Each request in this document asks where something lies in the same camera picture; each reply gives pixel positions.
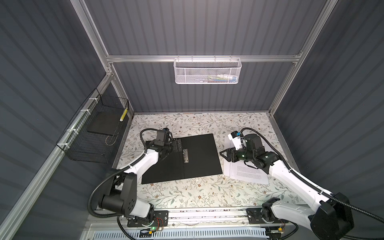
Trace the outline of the blue folder with black inside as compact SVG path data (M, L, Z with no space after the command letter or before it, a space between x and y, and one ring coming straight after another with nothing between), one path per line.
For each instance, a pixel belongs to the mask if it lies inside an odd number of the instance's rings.
M184 164L183 151L171 153L151 166L142 176L142 184L154 184L223 173L213 134L178 138L188 150L189 163Z

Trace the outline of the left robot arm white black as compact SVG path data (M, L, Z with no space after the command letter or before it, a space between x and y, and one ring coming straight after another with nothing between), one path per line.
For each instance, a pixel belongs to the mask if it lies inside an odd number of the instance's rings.
M101 215L101 218L130 217L145 222L154 219L154 206L137 197L137 181L149 168L165 160L169 154L177 153L180 144L174 142L168 128L144 129L140 132L140 140L144 145L144 152L101 184L105 189L99 199L99 207L111 212Z

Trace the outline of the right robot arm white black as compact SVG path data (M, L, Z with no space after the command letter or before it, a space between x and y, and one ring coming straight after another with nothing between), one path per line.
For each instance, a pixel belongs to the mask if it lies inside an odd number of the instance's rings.
M296 193L307 204L299 207L272 197L263 203L262 220L273 223L285 220L311 230L320 240L339 240L351 231L355 224L349 200L343 194L332 194L306 179L291 168L275 148L265 149L259 134L243 135L234 131L227 136L231 142L220 155L229 163L243 162L246 166L261 170L276 178Z

